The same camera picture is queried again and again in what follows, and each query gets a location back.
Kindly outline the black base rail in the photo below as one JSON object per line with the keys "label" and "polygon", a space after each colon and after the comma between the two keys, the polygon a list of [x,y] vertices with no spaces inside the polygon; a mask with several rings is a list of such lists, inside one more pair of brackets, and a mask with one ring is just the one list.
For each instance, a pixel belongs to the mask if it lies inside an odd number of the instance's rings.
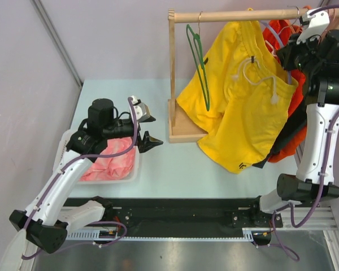
{"label": "black base rail", "polygon": [[118,221],[133,238],[234,238],[244,228],[282,227],[280,215],[260,211],[250,199],[104,199],[102,221]]}

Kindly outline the green hanger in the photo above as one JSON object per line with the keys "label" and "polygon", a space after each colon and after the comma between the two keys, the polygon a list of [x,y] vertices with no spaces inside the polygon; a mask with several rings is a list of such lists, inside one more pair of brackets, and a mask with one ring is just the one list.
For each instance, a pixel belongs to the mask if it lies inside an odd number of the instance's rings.
{"label": "green hanger", "polygon": [[186,25],[186,37],[192,53],[194,64],[197,71],[197,76],[202,89],[202,95],[205,102],[206,111],[210,110],[210,91],[208,88],[205,60],[203,58],[202,42],[200,36],[200,22],[202,11],[198,15],[198,32],[195,33],[190,24]]}

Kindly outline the lavender hanger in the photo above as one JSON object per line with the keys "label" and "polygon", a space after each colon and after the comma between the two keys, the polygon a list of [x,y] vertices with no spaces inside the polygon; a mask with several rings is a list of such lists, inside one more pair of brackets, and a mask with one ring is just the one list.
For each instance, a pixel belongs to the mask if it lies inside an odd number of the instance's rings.
{"label": "lavender hanger", "polygon": [[275,52],[284,47],[292,34],[300,33],[301,27],[293,25],[288,19],[260,20],[264,26],[263,38],[267,49],[278,60]]}

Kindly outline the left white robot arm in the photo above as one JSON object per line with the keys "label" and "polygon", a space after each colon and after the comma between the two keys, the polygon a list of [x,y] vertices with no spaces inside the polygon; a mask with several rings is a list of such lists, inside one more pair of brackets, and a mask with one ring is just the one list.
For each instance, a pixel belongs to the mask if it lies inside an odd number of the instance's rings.
{"label": "left white robot arm", "polygon": [[[92,102],[88,116],[66,144],[63,157],[44,188],[25,210],[14,210],[9,217],[17,231],[22,231],[26,240],[47,253],[57,252],[69,233],[87,225],[118,224],[114,220],[113,204],[100,196],[62,215],[61,209],[74,186],[84,173],[100,158],[116,158],[130,152],[134,147],[143,153],[162,145],[162,141],[149,132],[140,133],[141,123],[155,121],[148,106],[134,96],[128,98],[129,117],[121,119],[110,99],[101,98]],[[115,154],[104,155],[108,140],[132,139],[131,145]]]}

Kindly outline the yellow shorts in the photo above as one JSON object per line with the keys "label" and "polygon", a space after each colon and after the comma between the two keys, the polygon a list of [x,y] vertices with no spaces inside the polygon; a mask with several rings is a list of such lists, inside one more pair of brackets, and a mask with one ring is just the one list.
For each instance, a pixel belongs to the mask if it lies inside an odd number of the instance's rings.
{"label": "yellow shorts", "polygon": [[199,148],[231,173],[263,161],[298,82],[267,49],[257,21],[227,23],[177,104],[206,135]]}

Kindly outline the black shorts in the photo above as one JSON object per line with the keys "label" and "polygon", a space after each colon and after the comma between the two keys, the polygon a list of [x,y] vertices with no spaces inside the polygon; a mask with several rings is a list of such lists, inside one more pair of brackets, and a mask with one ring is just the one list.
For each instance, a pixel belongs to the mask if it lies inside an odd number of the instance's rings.
{"label": "black shorts", "polygon": [[277,136],[270,153],[266,158],[258,163],[253,164],[254,167],[263,168],[271,155],[277,154],[286,146],[287,143],[304,127],[307,126],[307,115],[305,109],[296,109],[288,118],[286,124]]}

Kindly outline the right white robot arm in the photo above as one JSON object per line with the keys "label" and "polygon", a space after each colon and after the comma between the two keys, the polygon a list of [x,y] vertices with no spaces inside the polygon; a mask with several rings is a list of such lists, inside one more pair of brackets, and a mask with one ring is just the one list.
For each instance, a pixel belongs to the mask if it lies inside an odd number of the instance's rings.
{"label": "right white robot arm", "polygon": [[306,110],[295,115],[306,123],[307,132],[301,162],[295,175],[281,174],[276,189],[259,198],[259,207],[249,212],[250,222],[263,226],[270,214],[297,204],[337,199],[333,158],[339,131],[339,29],[325,37],[318,34],[301,40],[291,36],[276,53],[286,71],[302,72],[303,105]]}

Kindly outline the pink garment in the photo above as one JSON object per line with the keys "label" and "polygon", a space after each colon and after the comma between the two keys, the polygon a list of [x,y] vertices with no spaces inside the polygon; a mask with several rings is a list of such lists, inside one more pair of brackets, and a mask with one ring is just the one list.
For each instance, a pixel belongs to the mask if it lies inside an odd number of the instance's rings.
{"label": "pink garment", "polygon": [[[107,147],[101,155],[117,154],[132,144],[132,138],[115,138],[107,141]],[[136,149],[114,158],[97,158],[94,164],[81,177],[81,182],[117,181],[128,177],[134,168]]]}

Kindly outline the white plastic basket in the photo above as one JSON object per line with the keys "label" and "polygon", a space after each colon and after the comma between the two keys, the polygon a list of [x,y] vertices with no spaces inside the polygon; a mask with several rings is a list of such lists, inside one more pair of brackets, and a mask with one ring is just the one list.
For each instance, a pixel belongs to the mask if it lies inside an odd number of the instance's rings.
{"label": "white plastic basket", "polygon": [[[56,152],[53,171],[60,164],[66,151],[66,144],[75,130],[67,130],[62,135]],[[101,154],[115,154],[129,147],[131,137],[109,139],[107,148]],[[80,178],[78,185],[89,184],[111,184],[132,182],[138,175],[140,167],[140,153],[137,146],[134,146],[128,153],[115,158],[98,158],[95,163]]]}

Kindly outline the orange shorts rear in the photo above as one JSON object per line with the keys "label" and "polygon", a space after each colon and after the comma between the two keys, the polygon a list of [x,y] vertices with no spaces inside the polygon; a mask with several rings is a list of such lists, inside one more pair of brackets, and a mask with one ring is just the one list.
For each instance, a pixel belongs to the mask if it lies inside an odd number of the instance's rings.
{"label": "orange shorts rear", "polygon": [[271,155],[268,161],[270,163],[277,163],[288,156],[294,155],[297,147],[305,140],[306,132],[307,126],[305,125],[279,153]]}

